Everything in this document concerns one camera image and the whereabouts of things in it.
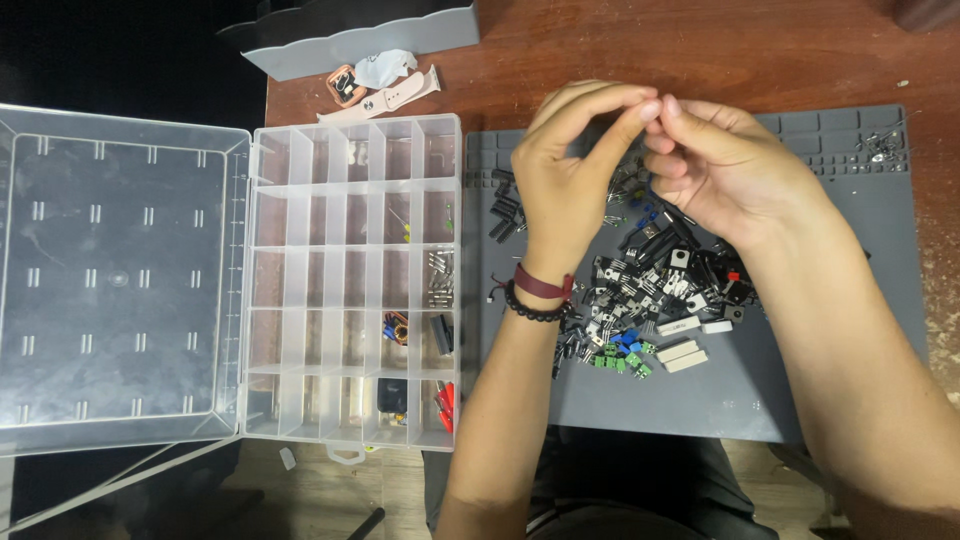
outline person's left hand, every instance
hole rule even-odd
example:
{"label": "person's left hand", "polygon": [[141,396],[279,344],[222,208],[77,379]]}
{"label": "person's left hand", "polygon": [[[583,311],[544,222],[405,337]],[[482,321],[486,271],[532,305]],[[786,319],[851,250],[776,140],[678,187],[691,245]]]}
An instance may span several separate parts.
{"label": "person's left hand", "polygon": [[[630,144],[660,114],[657,90],[605,81],[570,83],[543,105],[514,150],[511,162],[526,213],[531,276],[562,286],[574,274],[607,209],[610,177]],[[626,108],[585,158],[566,147],[593,116]]]}

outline wooden floor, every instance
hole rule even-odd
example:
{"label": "wooden floor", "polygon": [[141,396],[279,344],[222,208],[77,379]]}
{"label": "wooden floor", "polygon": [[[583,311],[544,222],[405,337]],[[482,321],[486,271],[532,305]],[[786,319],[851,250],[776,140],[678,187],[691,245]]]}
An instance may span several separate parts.
{"label": "wooden floor", "polygon": [[[762,443],[724,440],[740,485],[756,505],[756,520],[784,540],[815,538],[807,527],[825,512],[823,491],[785,469]],[[289,447],[297,466],[286,471],[279,450]],[[246,439],[236,472],[224,487],[262,489],[266,498],[243,518],[248,538],[347,538],[383,506],[387,517],[371,539],[429,539],[423,514],[420,452],[379,450],[363,463],[330,460],[320,444]]]}

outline clear plastic organizer box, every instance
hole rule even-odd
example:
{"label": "clear plastic organizer box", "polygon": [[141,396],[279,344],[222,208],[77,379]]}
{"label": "clear plastic organizer box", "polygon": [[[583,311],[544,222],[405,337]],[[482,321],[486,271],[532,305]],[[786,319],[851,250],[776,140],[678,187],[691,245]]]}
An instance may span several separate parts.
{"label": "clear plastic organizer box", "polygon": [[[460,347],[441,356],[430,318],[460,328],[459,119],[272,128],[254,148],[242,433],[452,450],[435,381],[459,388]],[[431,254],[453,263],[441,304]],[[383,337],[389,311],[409,314],[407,346]],[[377,409],[385,378],[406,381],[405,426]]]}
{"label": "clear plastic organizer box", "polygon": [[453,114],[250,134],[0,105],[0,455],[238,432],[451,451],[461,144]]}

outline person's right hand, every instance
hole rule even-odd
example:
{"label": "person's right hand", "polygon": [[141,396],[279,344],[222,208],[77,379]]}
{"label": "person's right hand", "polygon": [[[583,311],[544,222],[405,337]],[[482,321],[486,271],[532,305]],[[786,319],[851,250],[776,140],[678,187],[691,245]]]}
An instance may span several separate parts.
{"label": "person's right hand", "polygon": [[646,133],[654,192],[737,250],[835,211],[806,165],[744,110],[667,94]]}

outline dark pants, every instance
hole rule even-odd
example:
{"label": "dark pants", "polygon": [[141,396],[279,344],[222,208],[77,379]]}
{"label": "dark pants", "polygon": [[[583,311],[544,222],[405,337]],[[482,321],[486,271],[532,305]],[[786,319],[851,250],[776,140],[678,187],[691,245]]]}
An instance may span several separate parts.
{"label": "dark pants", "polygon": [[[440,518],[451,454],[423,453],[427,526]],[[718,439],[629,431],[547,428],[531,519],[556,500],[604,500],[643,508],[717,540],[772,540],[736,483]]]}

